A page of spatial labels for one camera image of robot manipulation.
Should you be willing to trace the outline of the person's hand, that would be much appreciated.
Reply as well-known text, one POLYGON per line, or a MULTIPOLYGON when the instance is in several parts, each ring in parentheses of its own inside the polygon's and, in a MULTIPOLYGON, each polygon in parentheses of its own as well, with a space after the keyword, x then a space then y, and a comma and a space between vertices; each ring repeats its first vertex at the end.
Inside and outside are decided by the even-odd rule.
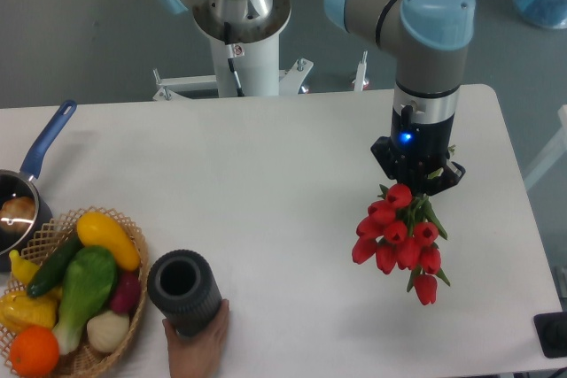
POLYGON ((168 368, 174 378, 214 377, 229 331, 229 300, 223 299, 216 316, 196 336, 181 338, 167 319, 162 320, 167 339, 168 368))

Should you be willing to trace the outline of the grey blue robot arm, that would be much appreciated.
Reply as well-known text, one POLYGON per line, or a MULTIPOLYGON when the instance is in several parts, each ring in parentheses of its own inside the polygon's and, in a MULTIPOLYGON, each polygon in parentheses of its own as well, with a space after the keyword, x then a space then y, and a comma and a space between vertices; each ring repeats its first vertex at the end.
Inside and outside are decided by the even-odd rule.
MULTIPOLYGON (((191 12, 208 38, 219 95, 277 96, 279 35, 290 0, 160 0, 191 12)), ((328 19, 395 58, 392 127, 372 154, 391 180, 416 195, 455 186, 464 169, 449 158, 449 139, 476 0, 323 0, 328 19)))

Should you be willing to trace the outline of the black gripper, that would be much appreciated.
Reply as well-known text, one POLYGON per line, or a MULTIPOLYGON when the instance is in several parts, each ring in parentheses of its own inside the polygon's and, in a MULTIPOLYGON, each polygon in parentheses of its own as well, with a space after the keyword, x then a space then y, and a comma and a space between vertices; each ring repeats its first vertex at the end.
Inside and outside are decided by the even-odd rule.
POLYGON ((466 169, 449 159, 453 118, 423 124, 411 106, 392 113, 391 132, 370 151, 390 180, 408 186, 413 195, 434 196, 456 186, 466 169))

